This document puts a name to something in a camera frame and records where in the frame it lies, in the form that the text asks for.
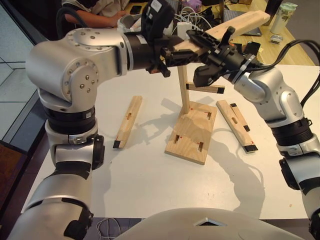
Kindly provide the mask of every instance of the person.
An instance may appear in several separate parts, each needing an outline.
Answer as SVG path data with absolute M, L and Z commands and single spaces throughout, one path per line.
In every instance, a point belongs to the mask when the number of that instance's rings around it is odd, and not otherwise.
M 118 19 L 126 15 L 123 11 L 129 0 L 62 0 L 63 7 L 70 7 L 83 19 L 89 28 L 115 28 Z M 65 14 L 69 23 L 78 21 L 70 14 Z

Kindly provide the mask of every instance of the person's arm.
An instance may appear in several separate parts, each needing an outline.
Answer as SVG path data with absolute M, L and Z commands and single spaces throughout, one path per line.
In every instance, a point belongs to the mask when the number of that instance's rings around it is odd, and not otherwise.
M 77 10 L 76 13 L 79 14 L 89 28 L 114 28 L 117 26 L 118 19 L 127 14 L 125 11 L 119 11 L 114 16 L 107 17 L 95 15 L 83 10 Z M 70 14 L 65 14 L 64 17 L 69 23 L 78 23 Z

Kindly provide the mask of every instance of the table surface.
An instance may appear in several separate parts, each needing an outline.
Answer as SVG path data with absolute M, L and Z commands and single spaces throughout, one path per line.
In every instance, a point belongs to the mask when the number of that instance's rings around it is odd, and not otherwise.
M 189 78 L 199 64 L 187 66 Z M 317 66 L 278 65 L 285 81 L 300 99 L 319 73 Z M 145 218 L 184 207 L 237 211 L 260 219 L 306 218 L 301 193 L 289 188 L 281 174 L 280 156 L 270 129 L 226 80 L 224 94 L 189 91 L 190 100 L 216 105 L 236 103 L 244 115 L 258 151 L 246 154 L 218 111 L 205 165 L 165 154 L 165 147 L 181 110 L 176 67 L 171 77 L 129 72 L 108 80 L 98 89 L 96 117 L 105 137 L 104 165 L 93 172 L 91 211 L 95 217 Z M 113 149 L 114 140 L 132 96 L 143 96 L 142 105 L 124 149 Z M 320 136 L 318 91 L 304 107 L 313 120 L 311 130 Z M 27 201 L 54 170 L 48 154 Z
M 129 13 L 132 6 L 139 5 L 144 7 L 146 4 L 147 2 L 142 2 L 142 3 L 130 2 L 125 8 L 125 11 Z M 248 12 L 248 11 L 256 11 L 256 10 L 264 11 L 266 9 L 267 3 L 265 0 L 253 0 L 251 5 L 239 4 L 239 3 L 238 4 L 227 3 L 227 5 L 230 8 L 230 10 Z M 201 10 L 203 11 L 208 7 L 209 6 L 202 6 Z M 219 5 L 213 5 L 212 11 L 217 17 L 219 12 Z M 262 36 L 247 36 L 247 35 L 237 36 L 233 39 L 233 42 L 243 44 L 243 45 L 247 44 L 248 41 L 260 43 L 261 44 L 260 50 L 263 49 L 263 51 L 258 53 L 258 56 L 257 56 L 258 60 L 265 64 L 272 64 L 278 57 L 278 54 L 280 53 L 282 48 L 287 43 L 295 40 L 295 38 L 292 36 L 289 30 L 285 28 L 280 34 L 283 37 L 283 41 L 279 44 L 271 43 L 270 37 L 274 34 L 270 32 L 270 29 L 273 25 L 274 20 L 275 20 L 275 17 L 269 26 L 259 27 L 262 32 Z M 315 65 L 314 62 L 310 59 L 310 57 L 307 55 L 307 53 L 303 50 L 303 48 L 300 45 L 296 45 L 292 47 L 288 51 L 288 53 L 285 55 L 283 60 L 280 62 L 280 64 L 309 65 L 309 66 Z

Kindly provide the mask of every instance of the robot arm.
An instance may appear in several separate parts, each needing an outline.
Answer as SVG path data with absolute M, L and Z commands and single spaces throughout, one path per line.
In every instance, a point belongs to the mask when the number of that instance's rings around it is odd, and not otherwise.
M 38 87 L 48 118 L 45 130 L 56 169 L 36 189 L 9 239 L 83 239 L 93 216 L 89 210 L 91 174 L 104 161 L 104 139 L 98 135 L 94 108 L 98 86 L 135 69 L 157 70 L 168 77 L 167 67 L 198 60 L 191 51 L 168 50 L 178 42 L 162 36 L 162 31 L 174 13 L 165 0 L 155 1 L 160 6 L 153 2 L 143 11 L 141 35 L 80 28 L 31 51 L 27 74 Z M 262 65 L 252 56 L 238 54 L 229 45 L 228 35 L 219 42 L 203 32 L 191 32 L 190 39 L 208 49 L 199 58 L 205 66 L 195 71 L 194 83 L 207 86 L 224 75 L 255 105 L 285 157 L 280 165 L 288 185 L 302 192 L 315 234 L 312 222 L 319 221 L 320 211 L 319 141 L 310 131 L 297 94 L 284 83 L 281 73 L 276 68 L 245 72 Z
M 305 118 L 297 93 L 284 82 L 277 68 L 263 69 L 255 56 L 241 56 L 235 46 L 229 45 L 233 32 L 234 28 L 230 27 L 221 42 L 203 32 L 188 32 L 195 44 L 207 49 L 200 56 L 206 66 L 196 69 L 193 82 L 204 87 L 224 76 L 255 106 L 284 157 L 279 163 L 286 183 L 301 191 L 310 232 L 317 239 L 320 237 L 320 143 L 310 130 L 312 122 Z

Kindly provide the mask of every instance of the white bottle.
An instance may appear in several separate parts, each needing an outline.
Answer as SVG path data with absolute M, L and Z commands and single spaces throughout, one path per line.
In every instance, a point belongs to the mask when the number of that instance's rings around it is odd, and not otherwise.
M 297 4 L 291 2 L 281 3 L 270 31 L 274 34 L 280 34 L 296 11 L 297 6 Z

